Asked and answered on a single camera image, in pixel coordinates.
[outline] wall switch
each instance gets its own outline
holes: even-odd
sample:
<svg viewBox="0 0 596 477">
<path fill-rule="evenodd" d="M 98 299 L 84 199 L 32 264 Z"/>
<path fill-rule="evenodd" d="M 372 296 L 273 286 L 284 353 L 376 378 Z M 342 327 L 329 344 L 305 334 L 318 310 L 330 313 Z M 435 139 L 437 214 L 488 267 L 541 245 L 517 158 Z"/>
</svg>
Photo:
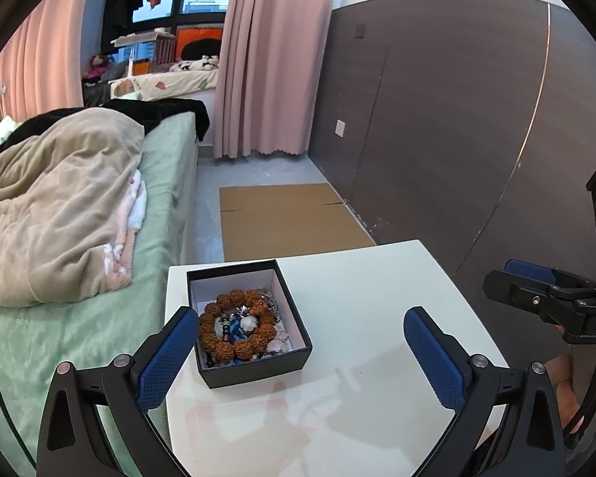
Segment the wall switch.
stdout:
<svg viewBox="0 0 596 477">
<path fill-rule="evenodd" d="M 340 122 L 340 120 L 338 120 L 337 124 L 335 124 L 335 134 L 340 136 L 340 138 L 342 138 L 342 136 L 344 134 L 344 126 L 345 126 L 345 123 Z"/>
</svg>

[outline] human hand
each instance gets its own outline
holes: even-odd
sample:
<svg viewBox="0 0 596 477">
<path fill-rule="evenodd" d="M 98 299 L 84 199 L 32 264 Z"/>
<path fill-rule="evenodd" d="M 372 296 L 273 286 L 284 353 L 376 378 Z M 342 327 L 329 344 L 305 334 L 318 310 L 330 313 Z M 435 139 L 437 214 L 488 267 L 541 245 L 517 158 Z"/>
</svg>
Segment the human hand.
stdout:
<svg viewBox="0 0 596 477">
<path fill-rule="evenodd" d="M 565 428 L 574 415 L 580 409 L 579 401 L 572 388 L 572 364 L 569 353 L 559 355 L 555 359 L 545 363 L 545 369 L 550 377 L 552 385 L 556 385 L 556 401 L 559 406 L 559 416 L 561 417 L 561 427 Z M 579 430 L 583 419 L 572 429 L 572 432 Z"/>
<path fill-rule="evenodd" d="M 559 405 L 561 426 L 565 427 L 580 409 L 579 401 L 572 388 L 572 365 L 569 353 L 552 359 L 545 364 L 545 368 L 552 384 L 558 384 L 556 388 L 556 400 Z M 578 424 L 572 429 L 572 432 L 576 432 L 582 423 L 583 419 L 581 418 Z"/>
</svg>

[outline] white table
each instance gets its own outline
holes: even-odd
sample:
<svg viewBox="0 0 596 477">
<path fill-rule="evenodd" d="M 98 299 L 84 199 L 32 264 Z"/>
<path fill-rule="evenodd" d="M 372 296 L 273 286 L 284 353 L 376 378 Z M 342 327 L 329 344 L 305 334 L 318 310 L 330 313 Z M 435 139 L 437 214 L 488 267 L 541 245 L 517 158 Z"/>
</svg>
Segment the white table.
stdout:
<svg viewBox="0 0 596 477">
<path fill-rule="evenodd" d="M 453 413 L 404 340 L 404 313 L 424 306 L 466 351 L 506 366 L 488 332 L 417 241 L 278 263 L 313 342 L 309 360 L 211 390 L 191 353 L 166 397 L 174 454 L 192 477 L 410 476 Z M 166 320 L 188 304 L 186 272 L 216 265 L 170 268 Z"/>
</svg>

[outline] gray floor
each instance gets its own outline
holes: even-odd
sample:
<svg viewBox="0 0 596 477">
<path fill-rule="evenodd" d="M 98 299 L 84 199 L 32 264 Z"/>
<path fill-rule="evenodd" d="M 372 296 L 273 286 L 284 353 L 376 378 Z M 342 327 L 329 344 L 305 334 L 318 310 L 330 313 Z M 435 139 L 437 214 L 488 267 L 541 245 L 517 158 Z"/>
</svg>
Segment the gray floor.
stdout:
<svg viewBox="0 0 596 477">
<path fill-rule="evenodd" d="M 194 191 L 194 263 L 224 261 L 219 188 L 326 182 L 306 155 L 258 154 L 234 160 L 199 159 Z"/>
</svg>

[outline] pink curtain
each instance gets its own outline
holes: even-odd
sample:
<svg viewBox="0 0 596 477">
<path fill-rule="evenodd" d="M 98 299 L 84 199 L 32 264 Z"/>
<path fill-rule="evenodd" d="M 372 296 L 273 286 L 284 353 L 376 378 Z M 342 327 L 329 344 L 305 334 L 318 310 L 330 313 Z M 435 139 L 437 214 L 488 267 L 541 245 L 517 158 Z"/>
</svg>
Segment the pink curtain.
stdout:
<svg viewBox="0 0 596 477">
<path fill-rule="evenodd" d="M 0 106 L 17 122 L 84 104 L 80 45 L 86 0 L 43 0 L 0 53 Z"/>
<path fill-rule="evenodd" d="M 333 0 L 229 0 L 214 157 L 307 150 Z"/>
</svg>

